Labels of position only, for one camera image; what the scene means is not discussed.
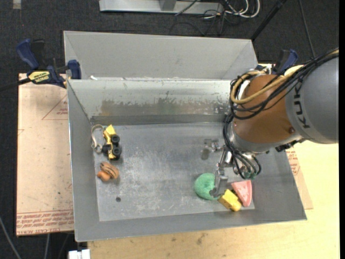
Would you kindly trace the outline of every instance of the white power strip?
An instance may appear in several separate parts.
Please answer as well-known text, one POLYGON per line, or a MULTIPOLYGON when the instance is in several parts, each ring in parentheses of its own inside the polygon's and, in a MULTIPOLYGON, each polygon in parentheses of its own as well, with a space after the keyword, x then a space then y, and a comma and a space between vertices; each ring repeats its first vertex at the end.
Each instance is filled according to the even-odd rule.
POLYGON ((91 259, 90 250, 83 249, 82 251, 72 250, 68 252, 68 259, 91 259))

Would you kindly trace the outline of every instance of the brown toy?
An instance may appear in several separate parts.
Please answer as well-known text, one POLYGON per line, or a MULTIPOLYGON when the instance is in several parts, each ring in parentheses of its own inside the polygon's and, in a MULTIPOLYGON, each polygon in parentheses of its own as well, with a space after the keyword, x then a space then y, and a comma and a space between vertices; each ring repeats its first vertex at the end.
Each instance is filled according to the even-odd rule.
POLYGON ((109 162, 103 161, 100 165, 101 170, 98 172, 97 177, 102 181, 109 179, 117 179, 119 177, 119 169, 111 165, 109 162))

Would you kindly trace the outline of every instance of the yellow clamp label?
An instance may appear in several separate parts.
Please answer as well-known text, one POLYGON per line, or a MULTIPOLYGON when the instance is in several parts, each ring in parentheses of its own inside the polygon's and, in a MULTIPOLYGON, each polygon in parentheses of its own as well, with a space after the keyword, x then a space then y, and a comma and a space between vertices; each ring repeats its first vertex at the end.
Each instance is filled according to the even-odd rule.
POLYGON ((28 78, 32 81, 34 81, 35 83, 39 83, 41 81, 45 81, 49 79, 49 72, 47 71, 35 71, 32 72, 28 78))

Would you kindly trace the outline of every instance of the wooden table surface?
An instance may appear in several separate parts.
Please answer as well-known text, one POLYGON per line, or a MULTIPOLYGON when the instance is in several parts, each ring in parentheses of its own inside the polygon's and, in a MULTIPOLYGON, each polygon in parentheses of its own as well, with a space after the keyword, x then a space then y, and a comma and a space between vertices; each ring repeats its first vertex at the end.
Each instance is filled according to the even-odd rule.
POLYGON ((340 258, 339 146, 295 150, 314 206, 307 221, 92 241, 91 258, 340 258))

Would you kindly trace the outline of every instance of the cardboard sheet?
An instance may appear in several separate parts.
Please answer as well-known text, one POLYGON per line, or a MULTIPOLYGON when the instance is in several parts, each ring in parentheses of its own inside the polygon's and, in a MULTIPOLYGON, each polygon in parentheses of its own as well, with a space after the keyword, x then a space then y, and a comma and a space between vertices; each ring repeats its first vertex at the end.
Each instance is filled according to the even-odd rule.
POLYGON ((19 87, 16 234, 74 229, 67 91, 19 87))

